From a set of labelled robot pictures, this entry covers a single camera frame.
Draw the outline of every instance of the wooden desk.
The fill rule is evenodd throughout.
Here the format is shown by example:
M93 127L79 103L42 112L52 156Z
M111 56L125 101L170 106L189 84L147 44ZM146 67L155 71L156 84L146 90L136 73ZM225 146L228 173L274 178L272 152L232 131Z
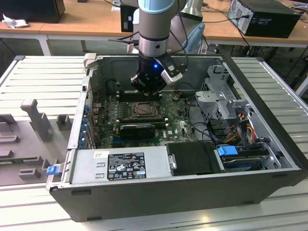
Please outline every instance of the wooden desk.
M121 32L120 12L111 11L112 5L103 0L64 0L65 14L58 24L44 24L41 34L93 35L124 37Z
M206 0L209 6L223 10L230 6L230 0ZM282 0L286 6L292 2ZM203 13L204 22L222 21L227 19L222 13ZM204 35L208 43L246 45L236 26L230 22L206 23ZM284 47L306 47L308 45L308 24L298 21L289 38L266 38L266 37L245 37L252 46L284 46Z
M282 0L287 6L292 2ZM215 9L229 7L230 0L205 0ZM29 27L10 29L0 24L0 37L37 39L44 55L51 55L49 39L108 40L127 36L121 32L120 12L111 11L111 5L104 0L64 0L65 14L58 24L30 23ZM226 20L222 13L203 13L203 21ZM209 44L246 45L237 28L230 21L206 23L204 35ZM308 24L299 21L289 38L245 37L251 46L306 47L308 45Z

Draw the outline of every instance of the white paper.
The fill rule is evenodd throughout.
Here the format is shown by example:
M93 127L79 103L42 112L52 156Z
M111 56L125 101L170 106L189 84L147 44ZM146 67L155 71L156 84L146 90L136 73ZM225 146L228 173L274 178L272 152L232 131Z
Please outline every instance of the white paper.
M3 20L2 22L7 26L7 27L10 27L10 28L13 28L15 29L16 27L24 27L24 26L28 26L29 24L26 22L26 20L23 20L23 19L11 19L7 16L5 16L3 14Z

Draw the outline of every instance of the power cable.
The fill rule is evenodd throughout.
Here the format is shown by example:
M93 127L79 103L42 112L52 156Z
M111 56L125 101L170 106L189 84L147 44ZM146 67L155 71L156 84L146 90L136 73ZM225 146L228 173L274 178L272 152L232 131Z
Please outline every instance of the power cable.
M117 5L113 4L112 2L109 2L109 1L107 1L107 0L104 0L104 1L105 1L105 2L107 2L107 3L109 3L110 5L113 5L113 6L119 7L119 6L117 6Z

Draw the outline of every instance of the slotted metal tabletop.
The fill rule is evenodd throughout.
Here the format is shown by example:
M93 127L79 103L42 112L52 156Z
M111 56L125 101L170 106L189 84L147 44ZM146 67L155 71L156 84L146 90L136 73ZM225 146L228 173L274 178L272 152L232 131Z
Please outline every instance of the slotted metal tabletop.
M255 58L234 58L243 74L284 129L308 157L308 107L268 66ZM242 99L244 94L234 85Z
M37 99L38 111L48 119L59 114L74 118L85 75L82 56L26 56L13 61L0 79L1 114L28 120L20 105L24 99Z
M21 120L27 119L18 104L25 98L35 96L39 97L39 111L46 112L46 109L50 109L50 111L47 110L49 118L53 118L55 114L59 113L52 109L60 108L61 106L58 104L60 101L65 101L66 106L63 108L68 108L70 117L73 116L76 105L70 100L77 102L81 81L79 85L78 81L73 84L69 82L69 85L65 83L68 83L66 81L68 79L80 80L85 76L83 67L80 65L82 60L83 57L27 56L24 63L14 61L0 78L0 104L2 105L0 111L5 109ZM305 150L308 142L308 130L305 129L308 125L306 121L307 106L284 85L283 81L270 68L268 69L265 63L247 58L235 58L234 60L241 69L244 69L244 74L280 122L288 129L297 145L304 153L307 153ZM22 68L26 66L24 65L26 63L31 64L28 66L29 68ZM22 80L33 81L27 85ZM40 85L42 80L46 83L49 82L49 84ZM54 102L51 104L45 100L53 100ZM308 180L303 180L294 187L281 188L258 205L85 223L72 221L63 208L50 196L45 189L45 184L28 185L28 188L22 189L19 186L2 187L0 188L0 214L2 231L306 231L308 230Z

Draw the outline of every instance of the floor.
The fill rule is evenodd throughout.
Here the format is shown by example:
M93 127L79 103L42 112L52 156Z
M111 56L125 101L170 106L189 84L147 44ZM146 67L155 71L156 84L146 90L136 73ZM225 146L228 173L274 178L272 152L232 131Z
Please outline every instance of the floor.
M17 38L4 38L5 44L8 45L13 51L10 51L3 42L0 41L0 76L4 73L6 67L14 59L15 55L43 55L39 42L35 39L17 39ZM79 55L82 56L85 52L82 51L81 42L77 40L50 40L50 49L53 55ZM127 47L125 44L108 42L108 41L86 41L88 52L95 52L97 54L125 54ZM220 53L231 53L231 46L220 45ZM263 56L267 55L271 48L263 47L262 50L258 49L254 55ZM297 61L303 48L295 48L289 51L289 48L279 48L276 55L271 59L271 67L281 76L285 77L289 72L292 65ZM286 82L290 84L301 69L305 66L305 61L300 60L294 70L290 73ZM297 83L295 89L305 79L304 75Z

